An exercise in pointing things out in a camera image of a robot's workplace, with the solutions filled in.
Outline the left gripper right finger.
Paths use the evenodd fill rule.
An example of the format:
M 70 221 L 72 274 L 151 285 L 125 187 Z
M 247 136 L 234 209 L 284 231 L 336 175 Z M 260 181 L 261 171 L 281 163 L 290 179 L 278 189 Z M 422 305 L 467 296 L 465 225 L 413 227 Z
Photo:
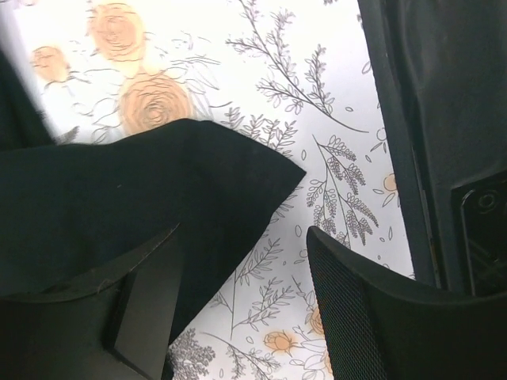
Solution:
M 312 226 L 307 253 L 336 379 L 503 379 L 506 297 L 419 283 Z

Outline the black t shirt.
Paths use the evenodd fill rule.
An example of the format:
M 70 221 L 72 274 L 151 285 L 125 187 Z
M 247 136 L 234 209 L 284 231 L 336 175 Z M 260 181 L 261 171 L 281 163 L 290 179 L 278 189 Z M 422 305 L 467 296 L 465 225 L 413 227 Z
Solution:
M 176 228 L 181 282 L 170 345 L 265 232 L 305 172 L 211 121 L 105 145 L 59 145 L 1 59 L 1 299 L 40 293 Z

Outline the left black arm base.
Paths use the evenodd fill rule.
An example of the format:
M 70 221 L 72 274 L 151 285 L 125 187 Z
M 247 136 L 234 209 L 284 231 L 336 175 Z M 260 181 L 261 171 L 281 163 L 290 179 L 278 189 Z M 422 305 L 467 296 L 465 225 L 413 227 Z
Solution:
M 506 289 L 506 4 L 362 1 L 416 279 Z

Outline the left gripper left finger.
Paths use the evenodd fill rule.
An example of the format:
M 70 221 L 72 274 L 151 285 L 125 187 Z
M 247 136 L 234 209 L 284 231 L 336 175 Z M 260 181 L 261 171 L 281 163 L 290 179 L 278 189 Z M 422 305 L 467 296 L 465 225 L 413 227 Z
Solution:
M 177 229 L 40 293 L 1 299 L 3 379 L 160 379 L 181 282 Z

